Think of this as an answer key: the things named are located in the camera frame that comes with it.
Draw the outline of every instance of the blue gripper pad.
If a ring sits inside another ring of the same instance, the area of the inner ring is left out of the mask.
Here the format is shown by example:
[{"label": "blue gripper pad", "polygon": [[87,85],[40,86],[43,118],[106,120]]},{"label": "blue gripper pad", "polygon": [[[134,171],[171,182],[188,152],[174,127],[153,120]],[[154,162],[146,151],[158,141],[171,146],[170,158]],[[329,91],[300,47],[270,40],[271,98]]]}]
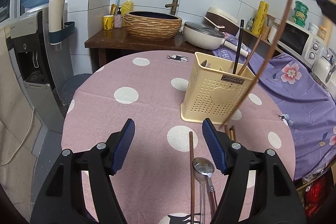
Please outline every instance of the blue gripper pad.
[{"label": "blue gripper pad", "polygon": [[124,164],[127,152],[132,143],[135,133],[135,124],[132,119],[128,119],[123,129],[120,131],[121,138],[113,152],[112,172],[115,174]]},{"label": "blue gripper pad", "polygon": [[202,124],[202,132],[205,138],[205,141],[210,150],[212,159],[216,165],[216,168],[224,174],[227,170],[225,162],[225,152],[215,134],[215,128],[209,119],[205,119]]}]

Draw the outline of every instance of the spoon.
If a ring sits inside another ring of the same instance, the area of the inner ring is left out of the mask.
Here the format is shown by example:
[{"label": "spoon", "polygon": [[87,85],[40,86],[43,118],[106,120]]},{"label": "spoon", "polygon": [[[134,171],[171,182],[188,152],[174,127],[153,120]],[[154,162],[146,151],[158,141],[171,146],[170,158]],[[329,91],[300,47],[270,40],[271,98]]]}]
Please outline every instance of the spoon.
[{"label": "spoon", "polygon": [[200,204],[201,218],[199,224],[205,224],[205,184],[208,180],[208,177],[202,175],[196,169],[194,170],[194,177],[201,184],[201,204]]},{"label": "spoon", "polygon": [[207,176],[209,179],[211,217],[213,217],[217,210],[216,192],[211,179],[211,176],[215,171],[215,167],[213,166],[211,161],[203,157],[194,158],[193,165],[195,170],[197,170],[200,174]]}]

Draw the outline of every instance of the stacked green containers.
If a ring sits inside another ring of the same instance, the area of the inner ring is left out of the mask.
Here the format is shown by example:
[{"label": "stacked green containers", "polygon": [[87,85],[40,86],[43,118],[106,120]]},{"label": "stacked green containers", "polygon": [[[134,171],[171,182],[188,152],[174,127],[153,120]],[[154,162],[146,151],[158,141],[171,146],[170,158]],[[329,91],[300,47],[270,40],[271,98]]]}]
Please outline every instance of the stacked green containers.
[{"label": "stacked green containers", "polygon": [[307,13],[309,9],[307,5],[300,1],[295,2],[294,15],[292,16],[292,22],[301,26],[302,28],[306,25]]}]

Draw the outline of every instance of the polka dot tablecloth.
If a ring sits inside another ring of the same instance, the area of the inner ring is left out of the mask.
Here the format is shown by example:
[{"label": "polka dot tablecloth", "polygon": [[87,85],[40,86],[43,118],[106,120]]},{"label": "polka dot tablecloth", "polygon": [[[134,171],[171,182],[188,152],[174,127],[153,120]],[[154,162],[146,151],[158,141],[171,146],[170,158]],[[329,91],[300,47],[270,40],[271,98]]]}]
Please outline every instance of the polka dot tablecloth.
[{"label": "polka dot tablecloth", "polygon": [[[190,218],[189,131],[194,154],[212,161],[202,124],[180,118],[194,55],[185,52],[141,52],[117,59],[96,71],[75,93],[63,129],[62,148],[91,149],[120,131],[127,118],[135,122],[135,136],[124,165],[111,177],[128,223],[178,224]],[[258,85],[228,125],[235,125],[237,141],[246,148],[276,150],[291,177],[295,169],[294,143],[289,127],[279,118],[276,104]],[[216,126],[220,131],[224,127]],[[89,178],[83,172],[85,203],[96,218]],[[226,177],[212,177],[220,201]],[[241,219],[251,208],[255,172],[249,175]],[[195,212],[200,190],[196,182]],[[206,198],[206,223],[210,223]]]}]

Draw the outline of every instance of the pink flower print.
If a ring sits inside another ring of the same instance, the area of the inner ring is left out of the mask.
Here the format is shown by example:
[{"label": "pink flower print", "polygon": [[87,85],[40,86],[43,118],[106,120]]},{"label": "pink flower print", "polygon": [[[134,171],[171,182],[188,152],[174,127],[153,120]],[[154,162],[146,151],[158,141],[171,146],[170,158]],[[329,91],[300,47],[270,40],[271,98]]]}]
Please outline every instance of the pink flower print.
[{"label": "pink flower print", "polygon": [[331,145],[331,146],[336,144],[336,127],[333,128],[333,132],[334,132],[335,136],[332,136],[329,140],[329,145]]},{"label": "pink flower print", "polygon": [[295,83],[295,80],[300,80],[302,74],[298,71],[300,69],[297,63],[289,66],[288,64],[281,70],[284,74],[281,75],[283,82],[288,82],[290,85]]}]

